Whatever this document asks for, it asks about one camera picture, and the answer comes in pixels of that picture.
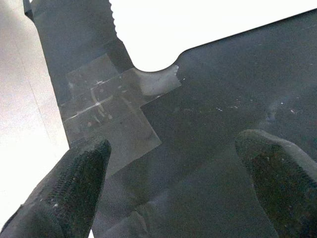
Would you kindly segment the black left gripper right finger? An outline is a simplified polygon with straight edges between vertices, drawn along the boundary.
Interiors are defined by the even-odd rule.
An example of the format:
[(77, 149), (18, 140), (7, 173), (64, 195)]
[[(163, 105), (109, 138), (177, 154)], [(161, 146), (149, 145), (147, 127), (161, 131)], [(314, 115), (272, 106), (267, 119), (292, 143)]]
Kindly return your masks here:
[(317, 236), (317, 163), (296, 144), (258, 129), (235, 139), (257, 199), (280, 238)]

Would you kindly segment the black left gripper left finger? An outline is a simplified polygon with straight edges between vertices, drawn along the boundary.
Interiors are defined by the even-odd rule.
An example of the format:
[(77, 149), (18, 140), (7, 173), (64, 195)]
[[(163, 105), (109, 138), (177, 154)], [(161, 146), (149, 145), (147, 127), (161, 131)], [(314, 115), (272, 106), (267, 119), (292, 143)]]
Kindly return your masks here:
[(87, 238), (103, 189), (106, 139), (69, 149), (6, 221), (2, 238)]

